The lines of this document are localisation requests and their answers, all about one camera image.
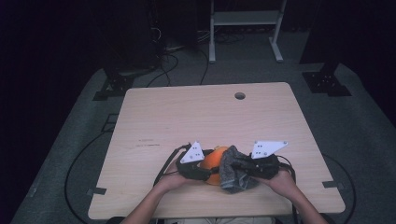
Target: black cable on floor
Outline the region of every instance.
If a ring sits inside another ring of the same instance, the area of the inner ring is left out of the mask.
[[[163,70],[163,72],[165,73],[166,79],[168,79],[168,84],[167,84],[166,86],[172,86],[172,84],[171,84],[171,78],[169,77],[168,72],[165,71],[165,69],[163,69],[163,64],[162,64],[162,63],[161,63],[161,65],[160,65],[160,67],[161,67],[161,70]]]
[[[207,58],[207,55],[201,49],[199,49],[199,51],[201,51],[201,53],[204,54],[205,59],[206,59],[206,69],[205,69],[204,75],[202,76],[201,81],[199,83],[199,85],[202,85],[202,83],[204,82],[204,78],[206,76],[207,69],[209,68],[209,59]]]
[[[344,224],[347,224],[349,222],[349,220],[352,218],[353,213],[355,212],[355,208],[356,208],[357,196],[356,196],[355,184],[353,183],[352,176],[349,174],[347,169],[339,161],[335,160],[334,158],[332,158],[331,156],[329,156],[329,155],[327,155],[325,153],[322,153],[322,155],[324,157],[326,157],[327,159],[335,162],[345,172],[345,174],[346,174],[346,176],[347,176],[347,178],[348,178],[348,180],[350,182],[350,186],[352,188],[352,193],[353,193],[353,202],[352,202],[352,207],[351,207],[350,213],[347,216],[346,220],[344,221]]]
[[[64,199],[66,200],[67,207],[69,208],[69,210],[70,210],[70,212],[73,214],[73,216],[75,216],[81,223],[84,223],[84,224],[88,224],[88,222],[85,221],[84,218],[80,217],[80,216],[77,214],[77,212],[73,209],[73,207],[72,207],[72,205],[71,205],[71,203],[70,203],[70,201],[69,201],[69,199],[68,199],[68,196],[67,196],[67,183],[68,183],[68,181],[69,181],[69,176],[70,176],[70,173],[71,173],[71,171],[72,171],[72,169],[73,169],[73,167],[74,167],[76,161],[77,161],[78,158],[81,156],[81,154],[82,154],[82,153],[83,153],[94,141],[96,141],[96,140],[97,140],[98,138],[100,138],[102,135],[104,135],[105,133],[112,133],[112,132],[111,132],[112,130],[114,130],[114,127],[111,127],[111,128],[109,128],[109,129],[106,129],[106,130],[102,131],[101,133],[99,133],[96,137],[94,137],[94,138],[91,140],[91,142],[89,142],[89,143],[78,153],[78,155],[74,158],[72,164],[70,165],[69,170],[67,171],[66,180],[64,181]]]
[[[161,74],[159,74],[158,76],[156,76],[155,78],[153,78],[153,79],[148,83],[148,85],[146,86],[146,88],[149,87],[149,85],[151,85],[151,83],[153,83],[157,78],[159,78],[159,77],[161,77],[161,76],[163,76],[163,75],[167,75],[167,77],[168,77],[168,83],[170,82],[170,79],[169,79],[169,76],[168,76],[168,72],[174,70],[174,69],[177,67],[177,65],[178,65],[178,58],[177,58],[176,56],[172,55],[172,54],[166,54],[166,56],[170,56],[170,57],[174,58],[174,59],[176,60],[175,65],[174,65],[173,67],[171,67],[171,69],[169,69],[169,70],[167,70],[167,71],[163,71]]]

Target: gray carpet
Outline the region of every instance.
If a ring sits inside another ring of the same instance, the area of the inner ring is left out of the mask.
[[[321,64],[299,64],[308,33],[281,33],[278,44],[285,59],[276,63],[268,44],[268,34],[246,35],[243,41],[217,45],[217,61],[210,64],[204,85],[288,82],[323,153],[340,162],[350,173],[356,187],[356,208],[349,223],[393,223],[396,220],[396,130],[361,85],[359,77],[340,64],[336,76],[352,96],[329,97],[310,92],[302,72],[318,71]],[[207,44],[200,46],[206,53]],[[185,49],[173,55],[178,66],[169,72],[172,86],[199,85],[206,61],[202,52]],[[175,64],[164,57],[163,67]],[[134,88],[143,88],[162,71],[160,69],[135,80]],[[98,134],[111,113],[119,113],[122,97],[106,101],[92,98],[102,88],[106,76],[102,70],[92,75],[65,122],[43,163],[31,191],[12,223],[81,223],[69,210],[64,198],[67,171],[78,153]],[[166,86],[165,76],[150,87]],[[96,186],[111,133],[104,133],[86,147],[71,170],[67,192],[76,213],[89,223],[87,212]],[[351,212],[353,190],[347,175],[331,159],[325,158],[346,203],[342,214],[331,214],[335,223],[343,223]],[[285,224],[291,217],[279,217]]]

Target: wooden table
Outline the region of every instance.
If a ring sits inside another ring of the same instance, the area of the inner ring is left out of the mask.
[[[243,100],[235,98],[242,92]],[[256,140],[288,141],[297,185],[323,213],[345,204],[287,83],[131,89],[126,95],[89,210],[92,219],[127,216],[145,197],[166,159],[195,140],[202,148],[235,145],[248,154]],[[260,185],[237,194],[206,183],[166,194],[155,217],[246,217],[291,213],[290,202]]]

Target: black strap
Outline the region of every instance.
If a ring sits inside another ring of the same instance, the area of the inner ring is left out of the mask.
[[[173,158],[177,155],[177,153],[182,149],[189,149],[191,147],[191,144],[188,144],[186,146],[181,146],[178,147],[177,149],[175,149],[172,154],[169,156],[168,160],[166,160],[165,164],[163,165],[163,168],[161,169],[161,171],[157,174],[157,177],[154,180],[154,184],[152,185],[153,187],[158,183],[158,181],[160,181],[161,177],[163,177],[163,173],[166,171],[166,169],[168,168],[169,164],[171,163],[171,161],[173,160]]]
[[[292,177],[293,180],[294,180],[294,183],[297,183],[296,173],[295,173],[295,171],[294,171],[294,169],[293,169],[293,167],[292,167],[291,165],[281,162],[281,163],[279,164],[279,166],[288,169],[288,170],[290,171],[291,177]],[[294,206],[293,203],[291,204],[291,211],[292,211],[292,213],[293,213],[293,220],[294,220],[294,223],[298,224],[297,209],[296,209],[296,207]]]

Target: white bracket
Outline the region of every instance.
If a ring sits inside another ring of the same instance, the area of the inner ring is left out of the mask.
[[[199,142],[195,141],[192,146],[187,150],[186,154],[181,158],[181,163],[188,163],[193,161],[202,161],[205,158]]]
[[[288,145],[288,142],[274,142],[274,141],[256,141],[254,143],[253,151],[251,152],[251,159],[260,159],[269,157],[282,147]]]

